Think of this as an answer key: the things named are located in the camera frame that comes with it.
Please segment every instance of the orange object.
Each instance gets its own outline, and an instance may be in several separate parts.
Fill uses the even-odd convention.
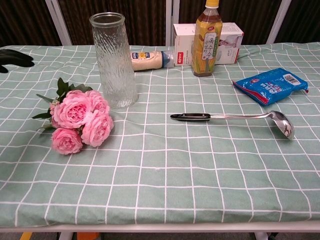
[[[32,232],[24,232],[22,233],[20,240],[30,240]]]
[[[96,240],[99,237],[99,232],[77,232],[77,240]]]

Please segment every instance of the plastic bottle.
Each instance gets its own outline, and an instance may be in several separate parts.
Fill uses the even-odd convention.
[[[131,52],[134,71],[174,67],[172,51]]]
[[[214,71],[222,20],[217,11],[219,0],[206,0],[204,12],[195,24],[192,48],[192,72],[195,76],[210,76]]]

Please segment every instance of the barcode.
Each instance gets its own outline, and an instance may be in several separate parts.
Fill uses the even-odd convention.
[[[284,79],[291,83],[292,85],[300,85],[300,82],[295,78],[293,77],[291,74],[286,74],[286,75],[283,75]]]

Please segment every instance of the black handle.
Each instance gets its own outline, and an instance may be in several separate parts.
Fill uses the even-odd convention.
[[[178,121],[209,121],[211,119],[208,113],[181,113],[173,114],[170,117]]]

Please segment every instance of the mayonnaise bottle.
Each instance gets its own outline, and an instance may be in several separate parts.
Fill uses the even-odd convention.
[[[131,52],[134,71],[174,67],[172,51]]]

